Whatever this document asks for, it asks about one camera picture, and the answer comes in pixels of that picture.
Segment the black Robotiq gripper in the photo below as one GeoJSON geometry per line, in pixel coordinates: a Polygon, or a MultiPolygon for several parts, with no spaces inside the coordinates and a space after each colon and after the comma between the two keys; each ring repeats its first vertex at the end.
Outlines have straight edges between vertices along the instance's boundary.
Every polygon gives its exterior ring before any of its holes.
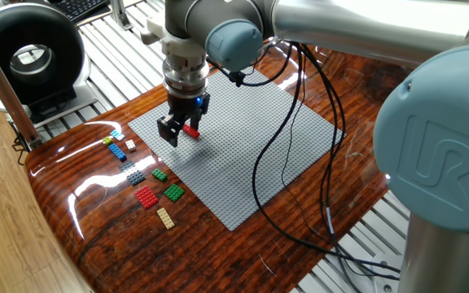
{"type": "Polygon", "coordinates": [[[168,94],[169,114],[157,120],[159,135],[172,147],[177,147],[178,135],[188,120],[191,128],[199,130],[199,122],[208,111],[209,99],[207,92],[193,98],[168,94]]]}

